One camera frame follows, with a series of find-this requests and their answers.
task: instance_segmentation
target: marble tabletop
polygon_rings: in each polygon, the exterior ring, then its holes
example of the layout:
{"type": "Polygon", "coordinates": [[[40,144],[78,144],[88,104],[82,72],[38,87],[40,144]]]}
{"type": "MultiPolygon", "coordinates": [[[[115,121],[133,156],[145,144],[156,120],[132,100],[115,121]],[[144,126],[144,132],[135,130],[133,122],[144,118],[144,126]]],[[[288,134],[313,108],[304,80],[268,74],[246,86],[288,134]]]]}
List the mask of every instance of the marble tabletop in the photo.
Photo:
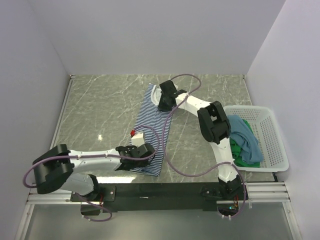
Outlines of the marble tabletop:
{"type": "MultiPolygon", "coordinates": [[[[172,75],[74,75],[63,109],[56,144],[67,144],[79,151],[102,151],[125,146],[132,130],[142,98],[149,83],[158,85],[172,75]]],[[[202,86],[193,95],[208,102],[226,105],[251,105],[242,75],[197,75],[202,86]]],[[[176,78],[179,89],[192,90],[198,84],[190,76],[176,78]]],[[[172,118],[167,153],[172,163],[187,174],[196,174],[216,164],[212,148],[202,137],[198,118],[178,109],[172,118]]],[[[141,175],[129,171],[90,172],[101,183],[180,183],[217,182],[218,170],[201,177],[185,177],[173,171],[166,160],[160,176],[141,175]]],[[[271,172],[243,172],[248,182],[273,182],[271,172]]]]}

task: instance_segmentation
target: blue and white striped fabric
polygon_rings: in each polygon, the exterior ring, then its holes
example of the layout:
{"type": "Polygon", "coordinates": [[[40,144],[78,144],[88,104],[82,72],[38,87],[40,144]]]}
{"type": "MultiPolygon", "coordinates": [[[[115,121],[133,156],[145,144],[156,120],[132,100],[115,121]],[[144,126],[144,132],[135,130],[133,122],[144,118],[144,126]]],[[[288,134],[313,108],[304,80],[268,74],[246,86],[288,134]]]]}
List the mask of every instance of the blue and white striped fabric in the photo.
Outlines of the blue and white striped fabric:
{"type": "MultiPolygon", "coordinates": [[[[153,127],[154,130],[158,133],[159,138],[161,138],[162,130],[165,125],[165,120],[169,115],[169,112],[159,111],[158,106],[153,103],[152,93],[154,92],[155,88],[156,88],[156,85],[153,85],[153,84],[148,85],[148,88],[144,94],[144,97],[139,109],[138,116],[135,121],[134,127],[136,128],[141,125],[153,127]]],[[[169,118],[164,131],[163,141],[165,145],[167,144],[167,139],[168,139],[170,125],[171,125],[171,119],[172,119],[172,116],[169,118]]],[[[147,129],[147,128],[141,128],[138,131],[140,130],[144,132],[145,142],[150,143],[153,146],[153,148],[156,149],[158,144],[156,135],[150,129],[147,129]]],[[[161,166],[164,160],[164,155],[165,155],[164,150],[160,144],[158,151],[156,152],[152,161],[150,161],[150,165],[145,167],[136,167],[131,171],[139,174],[146,174],[146,175],[157,177],[161,172],[161,166]]]]}

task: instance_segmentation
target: blue towel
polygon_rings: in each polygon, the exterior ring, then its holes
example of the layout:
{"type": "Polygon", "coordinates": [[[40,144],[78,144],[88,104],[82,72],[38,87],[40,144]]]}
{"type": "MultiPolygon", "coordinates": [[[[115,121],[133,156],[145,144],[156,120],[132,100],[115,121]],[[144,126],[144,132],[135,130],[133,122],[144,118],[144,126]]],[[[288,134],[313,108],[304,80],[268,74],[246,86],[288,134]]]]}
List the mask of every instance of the blue towel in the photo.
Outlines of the blue towel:
{"type": "Polygon", "coordinates": [[[262,162],[264,157],[259,148],[259,141],[245,122],[237,115],[229,115],[227,117],[231,125],[230,138],[241,147],[240,156],[242,161],[247,164],[262,162]]]}
{"type": "MultiPolygon", "coordinates": [[[[158,110],[158,106],[156,106],[152,100],[152,92],[153,89],[156,87],[156,85],[149,84],[148,88],[144,94],[138,116],[135,121],[134,127],[138,127],[141,125],[146,125],[153,127],[156,133],[159,135],[159,138],[161,138],[162,130],[165,125],[165,120],[167,116],[169,115],[169,112],[163,112],[158,110]]],[[[172,116],[168,119],[165,131],[164,131],[164,145],[167,144],[167,139],[169,135],[170,125],[171,125],[172,116]]],[[[144,132],[144,140],[146,143],[150,143],[154,149],[157,148],[157,137],[155,134],[147,128],[141,128],[139,131],[144,132]]],[[[132,169],[132,172],[140,173],[140,174],[146,174],[150,176],[159,176],[161,172],[161,166],[162,162],[164,160],[164,150],[162,149],[161,144],[159,145],[159,149],[156,152],[153,159],[150,161],[150,165],[144,166],[144,167],[136,167],[132,169]]]]}

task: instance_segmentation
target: green cloth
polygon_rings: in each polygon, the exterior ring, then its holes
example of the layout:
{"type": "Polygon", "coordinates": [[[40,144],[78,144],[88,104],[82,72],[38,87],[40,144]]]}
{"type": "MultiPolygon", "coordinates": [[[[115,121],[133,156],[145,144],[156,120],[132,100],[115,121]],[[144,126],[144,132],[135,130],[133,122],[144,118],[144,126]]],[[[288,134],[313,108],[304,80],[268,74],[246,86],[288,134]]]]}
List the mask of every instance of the green cloth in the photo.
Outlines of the green cloth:
{"type": "MultiPolygon", "coordinates": [[[[250,131],[252,133],[254,133],[251,129],[250,124],[242,119],[245,123],[245,125],[248,126],[248,128],[250,129],[250,131]]],[[[241,152],[241,147],[236,143],[235,140],[230,138],[230,146],[231,146],[231,152],[232,152],[232,157],[234,159],[234,164],[238,167],[246,167],[246,168],[260,168],[260,162],[256,162],[254,164],[247,164],[246,162],[242,161],[242,157],[240,156],[240,152],[241,152]]]]}

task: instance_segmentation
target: white wall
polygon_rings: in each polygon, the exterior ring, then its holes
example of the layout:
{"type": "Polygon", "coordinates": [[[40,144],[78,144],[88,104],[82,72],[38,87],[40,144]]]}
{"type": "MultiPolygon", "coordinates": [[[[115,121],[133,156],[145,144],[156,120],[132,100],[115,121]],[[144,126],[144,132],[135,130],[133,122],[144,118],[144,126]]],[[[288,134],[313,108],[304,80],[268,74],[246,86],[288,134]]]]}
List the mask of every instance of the white wall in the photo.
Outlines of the white wall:
{"type": "Polygon", "coordinates": [[[0,1],[0,235],[14,239],[32,161],[50,147],[68,75],[26,0],[0,1]]]}
{"type": "Polygon", "coordinates": [[[285,0],[29,0],[71,74],[246,74],[285,0]]]}
{"type": "Polygon", "coordinates": [[[320,1],[287,0],[247,74],[255,105],[274,110],[285,179],[303,239],[319,239],[320,1]]]}

